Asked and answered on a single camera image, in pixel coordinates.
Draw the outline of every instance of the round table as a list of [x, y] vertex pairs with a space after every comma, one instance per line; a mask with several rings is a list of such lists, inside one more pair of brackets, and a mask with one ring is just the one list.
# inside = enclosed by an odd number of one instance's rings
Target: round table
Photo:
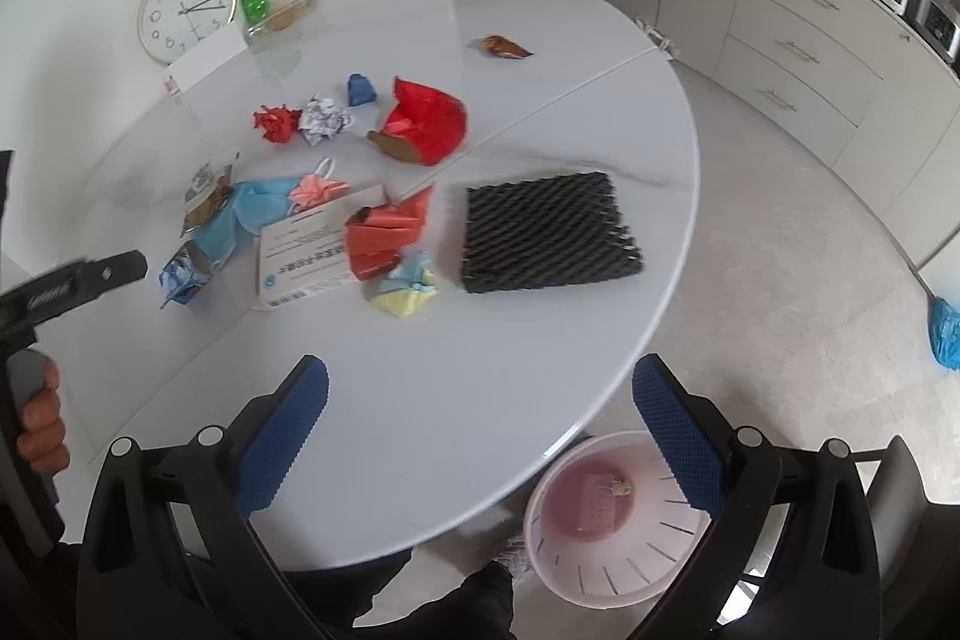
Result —
[[[536, 55], [501, 60], [503, 34]], [[344, 101], [349, 73], [380, 100], [349, 132], [309, 148], [253, 129], [261, 104]], [[464, 143], [437, 167], [402, 164], [364, 139], [392, 78], [461, 98]], [[392, 197], [435, 185], [419, 247], [440, 295], [406, 320], [363, 287], [279, 311], [253, 309], [251, 242], [188, 306], [160, 309], [157, 272], [182, 242], [182, 194], [214, 148], [240, 152], [235, 179], [312, 172], [382, 183]], [[469, 295], [459, 283], [466, 188], [607, 172], [645, 270], [630, 278]], [[44, 327], [83, 420], [75, 463], [99, 468], [119, 434], [186, 442], [273, 391], [304, 354], [329, 402], [254, 528], [287, 569], [347, 565], [429, 539], [494, 504], [549, 463], [607, 402], [650, 339], [683, 267], [699, 190], [693, 120], [667, 58], [602, 0], [323, 0], [305, 30], [227, 63], [165, 100], [96, 167], [64, 258], [138, 247], [145, 281]]]

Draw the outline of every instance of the black mesh pad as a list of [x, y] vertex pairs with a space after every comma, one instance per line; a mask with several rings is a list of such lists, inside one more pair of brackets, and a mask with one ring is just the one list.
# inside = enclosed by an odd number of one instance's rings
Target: black mesh pad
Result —
[[603, 172], [467, 189], [461, 276], [470, 293], [598, 283], [642, 268]]

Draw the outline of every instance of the floor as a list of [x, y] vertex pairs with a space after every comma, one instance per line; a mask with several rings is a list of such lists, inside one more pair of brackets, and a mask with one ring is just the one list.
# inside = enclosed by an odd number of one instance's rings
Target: floor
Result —
[[[930, 354], [923, 287], [805, 148], [711, 80], [676, 70], [700, 135], [701, 204], [650, 350], [733, 426], [750, 423], [777, 444], [816, 449], [836, 435], [873, 449], [901, 434], [930, 498], [960, 501], [960, 384]], [[639, 424], [624, 386], [589, 432]], [[360, 623], [393, 620], [456, 587], [479, 550], [517, 530], [523, 502], [510, 497], [420, 547]], [[620, 640], [648, 609], [576, 608], [536, 576], [515, 605], [518, 640]]]

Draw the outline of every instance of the sneaker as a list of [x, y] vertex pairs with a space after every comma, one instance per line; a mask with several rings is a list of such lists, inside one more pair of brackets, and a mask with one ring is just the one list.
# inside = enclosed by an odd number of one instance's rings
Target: sneaker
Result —
[[515, 535], [507, 540], [500, 553], [493, 557], [492, 561], [495, 561], [510, 573], [510, 577], [514, 579], [514, 585], [517, 585], [534, 569], [522, 534]]

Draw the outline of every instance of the silver screw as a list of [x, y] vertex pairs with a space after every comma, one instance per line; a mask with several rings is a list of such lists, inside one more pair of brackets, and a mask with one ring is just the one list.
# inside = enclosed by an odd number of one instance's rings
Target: silver screw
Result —
[[200, 434], [197, 434], [197, 441], [200, 445], [205, 447], [210, 447], [210, 445], [216, 445], [220, 440], [224, 438], [224, 430], [219, 426], [208, 426], [206, 429], [203, 429]]
[[130, 453], [131, 448], [133, 448], [133, 440], [129, 437], [120, 437], [110, 445], [110, 453], [113, 453], [113, 456], [126, 456], [127, 453]]
[[745, 426], [743, 429], [740, 429], [736, 433], [736, 438], [740, 440], [741, 445], [746, 445], [748, 448], [757, 448], [760, 447], [760, 443], [763, 442], [763, 434], [757, 432], [751, 426]]
[[833, 453], [837, 458], [846, 458], [850, 456], [850, 447], [842, 439], [832, 439], [827, 442], [827, 450]]

